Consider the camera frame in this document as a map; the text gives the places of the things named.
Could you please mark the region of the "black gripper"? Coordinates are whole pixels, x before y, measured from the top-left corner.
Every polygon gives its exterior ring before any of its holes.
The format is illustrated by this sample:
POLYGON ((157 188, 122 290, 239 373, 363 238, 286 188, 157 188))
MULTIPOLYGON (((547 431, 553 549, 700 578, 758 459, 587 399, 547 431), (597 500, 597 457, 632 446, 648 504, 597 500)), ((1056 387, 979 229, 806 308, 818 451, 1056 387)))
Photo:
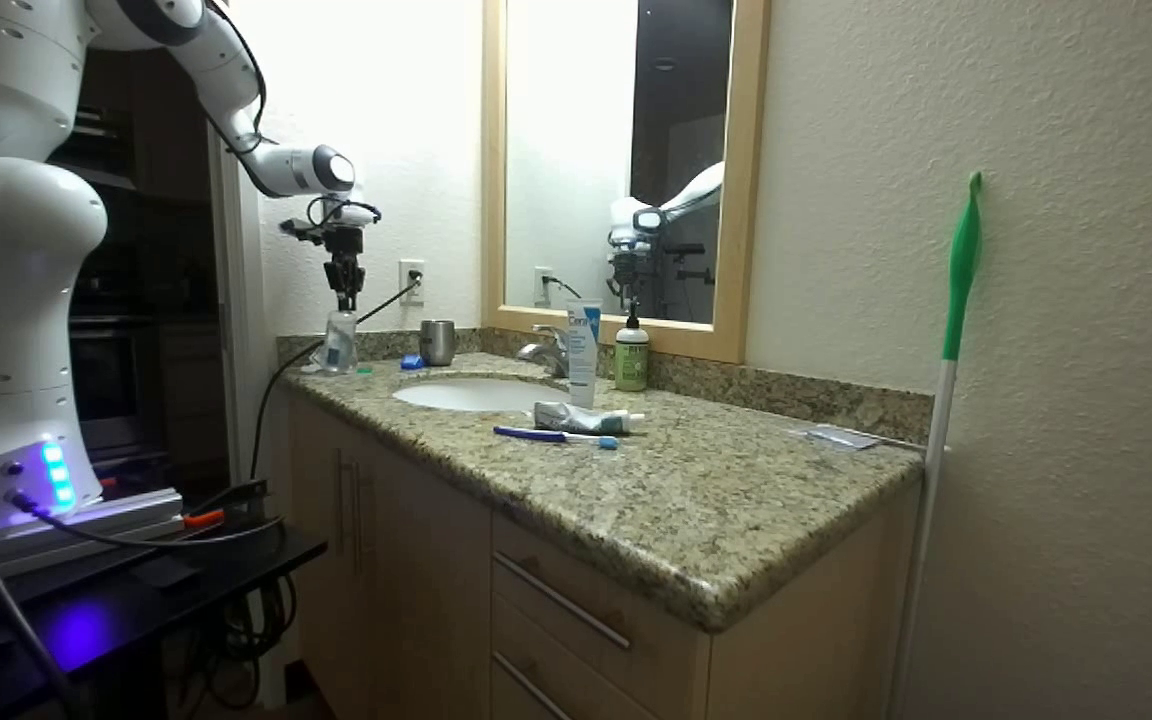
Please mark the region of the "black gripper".
POLYGON ((284 231, 307 244, 319 244, 326 251, 326 287, 330 287, 330 312, 356 312, 363 290, 363 229, 381 225, 385 213, 361 196, 324 193, 304 202, 304 217, 284 221, 284 231))

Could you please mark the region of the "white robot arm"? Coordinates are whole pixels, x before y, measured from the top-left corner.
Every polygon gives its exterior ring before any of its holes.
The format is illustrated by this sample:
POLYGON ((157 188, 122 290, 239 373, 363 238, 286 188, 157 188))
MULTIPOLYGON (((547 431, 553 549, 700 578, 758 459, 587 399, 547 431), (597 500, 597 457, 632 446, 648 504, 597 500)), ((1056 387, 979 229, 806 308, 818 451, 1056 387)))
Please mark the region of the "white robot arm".
POLYGON ((381 206, 356 196, 343 153, 280 143, 261 129, 261 62, 215 0, 0 0, 0 537, 103 526, 162 537, 183 521, 172 487, 111 500, 73 399, 66 312, 78 264, 108 231, 100 193, 50 153, 74 131, 90 50, 162 50, 201 111, 266 196, 304 196, 297 238, 326 251, 326 287, 356 302, 361 231, 381 206))

